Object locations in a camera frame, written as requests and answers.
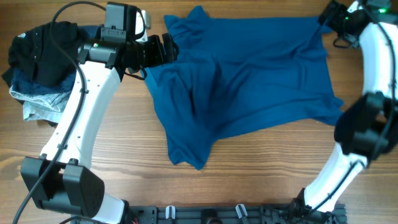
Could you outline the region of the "blue polo shirt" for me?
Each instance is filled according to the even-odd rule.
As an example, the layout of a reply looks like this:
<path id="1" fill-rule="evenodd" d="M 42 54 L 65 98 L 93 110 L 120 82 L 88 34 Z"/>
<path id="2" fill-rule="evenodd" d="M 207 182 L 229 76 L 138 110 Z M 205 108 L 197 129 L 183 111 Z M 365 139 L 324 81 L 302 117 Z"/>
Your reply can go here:
<path id="1" fill-rule="evenodd" d="M 199 170 L 219 139 L 341 115 L 322 42 L 330 29 L 316 17 L 212 18 L 196 6 L 164 22 L 179 53 L 148 68 L 146 85 L 171 163 Z"/>

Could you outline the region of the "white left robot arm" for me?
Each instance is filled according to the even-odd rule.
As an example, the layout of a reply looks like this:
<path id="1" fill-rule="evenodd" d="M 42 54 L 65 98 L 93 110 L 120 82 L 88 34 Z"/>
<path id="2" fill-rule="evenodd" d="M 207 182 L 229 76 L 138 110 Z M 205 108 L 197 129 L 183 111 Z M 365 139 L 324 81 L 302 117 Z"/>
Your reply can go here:
<path id="1" fill-rule="evenodd" d="M 132 223 L 134 213 L 125 200 L 105 192 L 104 182 L 91 171 L 93 146 L 103 116 L 126 69 L 176 60 L 178 47 L 171 35 L 152 35 L 145 42 L 91 39 L 84 43 L 75 65 L 77 75 L 62 118 L 38 158 L 26 157 L 21 176 L 41 210 L 65 213 L 94 223 Z"/>

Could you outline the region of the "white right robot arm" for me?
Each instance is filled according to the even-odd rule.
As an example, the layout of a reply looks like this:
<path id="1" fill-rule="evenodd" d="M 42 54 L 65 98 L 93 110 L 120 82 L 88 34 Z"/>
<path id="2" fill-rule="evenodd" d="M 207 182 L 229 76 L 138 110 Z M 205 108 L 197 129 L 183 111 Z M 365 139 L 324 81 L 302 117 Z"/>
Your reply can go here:
<path id="1" fill-rule="evenodd" d="M 397 12 L 390 1 L 330 1 L 318 21 L 363 55 L 363 93 L 339 118 L 335 147 L 303 191 L 306 215 L 333 210 L 354 178 L 397 144 Z"/>

